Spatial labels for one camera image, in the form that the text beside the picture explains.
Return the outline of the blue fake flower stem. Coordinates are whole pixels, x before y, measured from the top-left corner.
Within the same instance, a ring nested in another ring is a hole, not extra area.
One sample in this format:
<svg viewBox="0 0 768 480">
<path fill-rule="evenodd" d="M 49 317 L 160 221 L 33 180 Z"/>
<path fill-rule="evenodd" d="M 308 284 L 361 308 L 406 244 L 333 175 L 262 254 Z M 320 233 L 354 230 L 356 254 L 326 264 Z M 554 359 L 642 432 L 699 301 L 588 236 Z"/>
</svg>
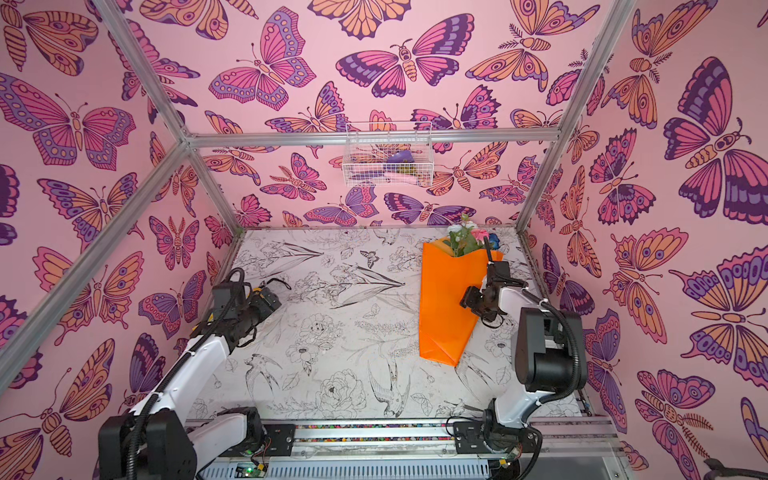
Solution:
<svg viewBox="0 0 768 480">
<path fill-rule="evenodd" d="M 495 233 L 491 233 L 489 235 L 489 243 L 492 250 L 500 249 L 500 239 Z"/>
</svg>

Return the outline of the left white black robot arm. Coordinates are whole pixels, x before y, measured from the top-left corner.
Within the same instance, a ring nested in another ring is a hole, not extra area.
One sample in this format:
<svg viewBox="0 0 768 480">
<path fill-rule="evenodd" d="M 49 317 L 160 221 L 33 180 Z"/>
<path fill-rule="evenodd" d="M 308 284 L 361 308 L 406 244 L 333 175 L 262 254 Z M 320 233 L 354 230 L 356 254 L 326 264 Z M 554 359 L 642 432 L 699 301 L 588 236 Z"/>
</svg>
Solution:
<svg viewBox="0 0 768 480">
<path fill-rule="evenodd" d="M 187 431 L 205 383 L 281 303 L 267 283 L 228 279 L 214 288 L 214 306 L 196 326 L 186 350 L 158 385 L 98 433 L 102 479 L 196 479 L 223 453 L 265 453 L 271 442 L 254 407 L 236 407 Z"/>
</svg>

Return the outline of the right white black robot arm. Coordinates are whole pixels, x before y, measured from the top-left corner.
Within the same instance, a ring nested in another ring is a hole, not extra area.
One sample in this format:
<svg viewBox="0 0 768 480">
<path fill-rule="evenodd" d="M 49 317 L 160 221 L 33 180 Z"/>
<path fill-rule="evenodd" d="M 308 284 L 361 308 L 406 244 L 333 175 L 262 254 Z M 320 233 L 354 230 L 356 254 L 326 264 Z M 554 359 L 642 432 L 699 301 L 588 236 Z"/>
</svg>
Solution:
<svg viewBox="0 0 768 480">
<path fill-rule="evenodd" d="M 494 453 L 519 454 L 535 448 L 541 436 L 530 425 L 533 413 L 563 400 L 586 383 L 581 317 L 555 308 L 535 295 L 526 281 L 511 275 L 504 261 L 491 260 L 480 287 L 466 289 L 460 305 L 488 327 L 517 320 L 513 372 L 517 381 L 491 400 L 483 413 L 480 438 Z"/>
</svg>

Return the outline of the white fake flower stem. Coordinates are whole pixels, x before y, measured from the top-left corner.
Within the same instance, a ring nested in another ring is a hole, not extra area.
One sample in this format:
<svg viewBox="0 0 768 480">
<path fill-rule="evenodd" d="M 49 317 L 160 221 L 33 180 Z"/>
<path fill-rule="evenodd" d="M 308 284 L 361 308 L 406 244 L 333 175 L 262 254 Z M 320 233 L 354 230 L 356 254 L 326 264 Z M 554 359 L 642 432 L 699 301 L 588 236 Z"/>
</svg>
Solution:
<svg viewBox="0 0 768 480">
<path fill-rule="evenodd" d="M 462 214 L 458 223 L 448 227 L 447 245 L 454 257 L 462 257 L 485 248 L 480 248 L 471 235 L 471 231 L 476 228 L 481 229 L 468 214 Z"/>
</svg>

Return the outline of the orange wrapping paper sheet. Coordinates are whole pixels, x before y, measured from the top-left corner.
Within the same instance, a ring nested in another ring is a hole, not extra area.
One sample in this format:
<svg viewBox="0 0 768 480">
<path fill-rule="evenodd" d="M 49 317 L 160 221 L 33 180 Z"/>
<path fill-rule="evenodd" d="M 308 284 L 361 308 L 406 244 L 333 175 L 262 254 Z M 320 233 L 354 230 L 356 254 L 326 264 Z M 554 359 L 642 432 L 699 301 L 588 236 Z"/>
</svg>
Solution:
<svg viewBox="0 0 768 480">
<path fill-rule="evenodd" d="M 467 288 L 482 284 L 487 264 L 483 250 L 452 257 L 436 244 L 423 245 L 418 330 L 421 358 L 458 366 L 478 321 L 460 301 Z"/>
</svg>

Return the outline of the pink fake rose stem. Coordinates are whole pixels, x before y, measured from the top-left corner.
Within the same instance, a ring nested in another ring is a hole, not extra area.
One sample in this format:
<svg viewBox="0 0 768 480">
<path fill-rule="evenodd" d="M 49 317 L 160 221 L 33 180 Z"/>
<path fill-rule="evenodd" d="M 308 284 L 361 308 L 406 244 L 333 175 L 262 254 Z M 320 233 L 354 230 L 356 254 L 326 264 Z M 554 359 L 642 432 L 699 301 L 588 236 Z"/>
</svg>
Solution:
<svg viewBox="0 0 768 480">
<path fill-rule="evenodd" d="M 473 229 L 471 235 L 480 248 L 483 248 L 486 241 L 490 238 L 490 234 L 487 230 L 479 228 Z"/>
</svg>

